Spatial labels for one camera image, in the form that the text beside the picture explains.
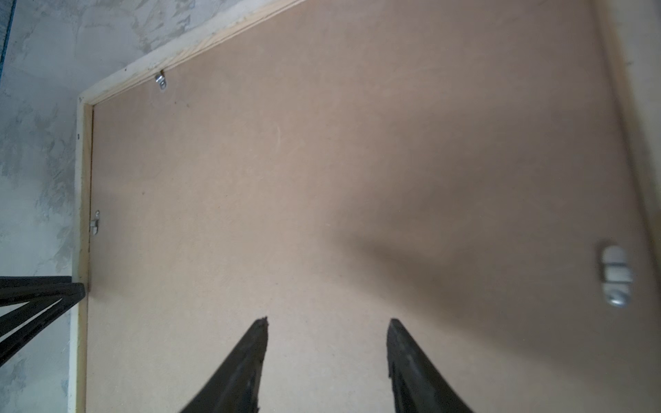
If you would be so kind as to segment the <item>brown cardboard backing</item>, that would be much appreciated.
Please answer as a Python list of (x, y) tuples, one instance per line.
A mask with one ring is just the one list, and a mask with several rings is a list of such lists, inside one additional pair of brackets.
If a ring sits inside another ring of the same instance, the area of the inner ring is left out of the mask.
[(264, 412), (392, 411), (392, 318), (477, 412), (659, 411), (591, 2), (307, 1), (166, 77), (94, 110), (88, 411), (180, 411), (258, 318)]

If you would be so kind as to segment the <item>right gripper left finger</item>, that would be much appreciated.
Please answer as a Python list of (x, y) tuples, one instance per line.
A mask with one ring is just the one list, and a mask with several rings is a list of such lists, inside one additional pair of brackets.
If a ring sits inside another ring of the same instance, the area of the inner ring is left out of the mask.
[(268, 318), (258, 318), (182, 412), (258, 412), (268, 328)]

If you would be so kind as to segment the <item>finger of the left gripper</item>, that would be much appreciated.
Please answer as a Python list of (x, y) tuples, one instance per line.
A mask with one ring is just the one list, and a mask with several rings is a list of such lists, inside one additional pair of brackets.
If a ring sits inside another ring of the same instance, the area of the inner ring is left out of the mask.
[(1, 278), (1, 363), (5, 364), (51, 323), (86, 296), (85, 285), (70, 276)]

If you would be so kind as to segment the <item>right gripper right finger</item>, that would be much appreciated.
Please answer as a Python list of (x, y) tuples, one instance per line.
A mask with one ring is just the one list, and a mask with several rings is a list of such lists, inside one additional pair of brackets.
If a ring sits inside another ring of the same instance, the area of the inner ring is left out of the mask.
[(397, 318), (387, 329), (387, 363), (397, 413), (471, 411)]

